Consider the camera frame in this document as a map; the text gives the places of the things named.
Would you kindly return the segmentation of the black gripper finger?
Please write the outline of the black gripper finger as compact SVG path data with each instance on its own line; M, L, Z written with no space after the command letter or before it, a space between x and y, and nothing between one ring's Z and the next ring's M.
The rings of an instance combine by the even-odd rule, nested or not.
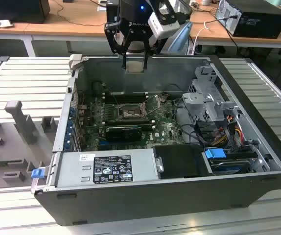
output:
M119 26L119 22L106 23L104 26L104 32L112 53L117 53L123 56L122 68L126 69L126 59L127 59L126 53L131 43L131 30L129 30L127 35L123 37L123 41L121 45L119 45L115 40L115 34L118 29L118 26Z
M147 69L147 62L148 58L152 55L160 54L163 47L166 44L166 39L157 40L153 47L150 47L149 40L146 39L144 42L144 62L143 62L143 69Z

